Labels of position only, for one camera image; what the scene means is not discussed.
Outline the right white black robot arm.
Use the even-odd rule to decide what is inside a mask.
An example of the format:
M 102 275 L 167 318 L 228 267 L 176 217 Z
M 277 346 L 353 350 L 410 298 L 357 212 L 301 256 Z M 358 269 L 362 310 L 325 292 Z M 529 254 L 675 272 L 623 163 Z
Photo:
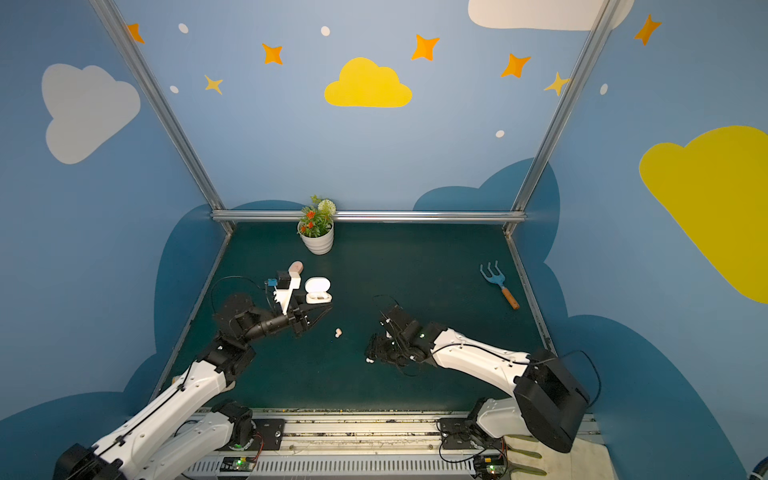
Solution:
M 572 450 L 591 397 L 551 351 L 515 352 L 473 340 L 436 322 L 423 326 L 398 305 L 379 324 L 385 332 L 371 337 L 367 362 L 455 370 L 507 395 L 476 404 L 467 426 L 474 436 L 531 435 L 557 452 Z

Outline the pink earbud charging case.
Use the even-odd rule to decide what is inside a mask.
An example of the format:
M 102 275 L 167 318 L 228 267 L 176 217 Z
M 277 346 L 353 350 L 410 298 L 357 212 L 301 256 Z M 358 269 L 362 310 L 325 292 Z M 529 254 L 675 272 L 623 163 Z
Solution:
M 293 272 L 296 274 L 301 274 L 304 270 L 304 264 L 301 261 L 294 261 L 290 266 L 288 271 Z

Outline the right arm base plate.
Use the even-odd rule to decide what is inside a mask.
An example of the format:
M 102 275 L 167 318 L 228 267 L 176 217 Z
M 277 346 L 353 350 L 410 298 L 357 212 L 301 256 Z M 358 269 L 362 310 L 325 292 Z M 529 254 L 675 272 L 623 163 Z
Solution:
M 444 417 L 437 420 L 437 429 L 443 450 L 502 449 L 502 440 L 487 434 L 474 420 Z

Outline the white earbud charging case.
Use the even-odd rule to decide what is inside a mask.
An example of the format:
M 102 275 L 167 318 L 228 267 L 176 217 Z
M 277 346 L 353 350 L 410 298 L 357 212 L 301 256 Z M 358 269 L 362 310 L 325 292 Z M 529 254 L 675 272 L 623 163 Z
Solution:
M 332 295 L 329 293 L 330 287 L 331 282 L 326 277 L 307 279 L 304 285 L 305 302 L 311 305 L 330 303 L 332 301 Z

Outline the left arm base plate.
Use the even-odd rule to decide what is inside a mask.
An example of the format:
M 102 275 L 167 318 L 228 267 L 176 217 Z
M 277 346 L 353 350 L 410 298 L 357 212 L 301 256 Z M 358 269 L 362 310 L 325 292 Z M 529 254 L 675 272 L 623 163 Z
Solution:
M 284 419 L 255 418 L 246 428 L 243 437 L 235 431 L 233 440 L 226 446 L 230 451 L 278 451 L 281 448 L 286 426 Z

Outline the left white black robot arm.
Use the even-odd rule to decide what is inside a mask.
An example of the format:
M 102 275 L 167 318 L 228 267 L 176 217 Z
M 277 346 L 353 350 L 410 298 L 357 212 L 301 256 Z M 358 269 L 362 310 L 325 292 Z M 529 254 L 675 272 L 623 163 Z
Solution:
M 216 312 L 214 340 L 139 413 L 93 445 L 75 444 L 57 460 L 56 479 L 174 479 L 207 454 L 253 438 L 252 412 L 235 401 L 217 405 L 186 432 L 182 425 L 209 400 L 234 387 L 255 351 L 252 342 L 291 329 L 309 330 L 314 310 L 326 314 L 328 293 L 276 290 L 268 309 L 244 293 L 231 295 Z

